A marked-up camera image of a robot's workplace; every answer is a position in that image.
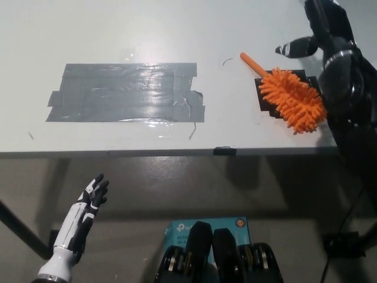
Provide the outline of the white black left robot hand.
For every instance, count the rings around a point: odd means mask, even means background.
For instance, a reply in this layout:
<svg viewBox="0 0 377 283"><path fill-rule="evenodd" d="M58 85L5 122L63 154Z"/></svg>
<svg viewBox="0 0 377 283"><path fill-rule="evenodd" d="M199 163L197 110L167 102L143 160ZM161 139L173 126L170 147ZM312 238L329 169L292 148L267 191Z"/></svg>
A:
<svg viewBox="0 0 377 283"><path fill-rule="evenodd" d="M77 264L85 250L86 238L93 225L100 206L107 201L109 181L104 175L95 177L82 191L77 201L70 207L61 229L54 242L54 247L64 248L73 253Z"/></svg>

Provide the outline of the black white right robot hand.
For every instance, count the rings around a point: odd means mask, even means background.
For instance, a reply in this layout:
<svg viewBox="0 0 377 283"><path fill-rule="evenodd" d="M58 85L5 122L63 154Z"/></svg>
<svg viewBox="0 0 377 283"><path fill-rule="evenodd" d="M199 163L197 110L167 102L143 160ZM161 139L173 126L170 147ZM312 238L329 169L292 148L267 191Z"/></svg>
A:
<svg viewBox="0 0 377 283"><path fill-rule="evenodd" d="M291 59L312 56L324 47L321 27L325 27L332 38L355 42L347 13L338 1L305 1L304 8L313 35L280 45L275 53Z"/></svg>

